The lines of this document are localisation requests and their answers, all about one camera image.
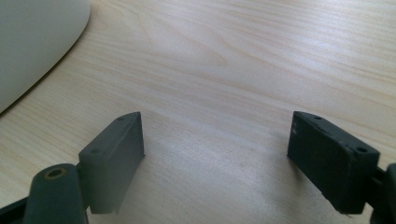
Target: wooden table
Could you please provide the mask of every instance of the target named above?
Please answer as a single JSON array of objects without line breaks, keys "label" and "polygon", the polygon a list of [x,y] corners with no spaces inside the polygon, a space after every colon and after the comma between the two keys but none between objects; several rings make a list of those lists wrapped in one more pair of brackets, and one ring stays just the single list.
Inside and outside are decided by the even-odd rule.
[{"label": "wooden table", "polygon": [[0,117],[0,206],[141,111],[147,157],[118,216],[91,223],[368,223],[286,157],[292,111],[396,161],[392,1],[92,0],[64,58]]}]

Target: wood grain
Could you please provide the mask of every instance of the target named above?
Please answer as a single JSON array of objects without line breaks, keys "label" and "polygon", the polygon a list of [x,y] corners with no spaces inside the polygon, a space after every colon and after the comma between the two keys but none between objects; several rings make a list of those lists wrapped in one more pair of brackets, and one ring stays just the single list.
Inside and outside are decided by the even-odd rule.
[{"label": "wood grain", "polygon": [[120,214],[91,223],[368,223],[286,157],[292,111],[396,161],[392,1],[92,0],[86,31],[0,117],[0,206],[141,111],[147,157]]}]

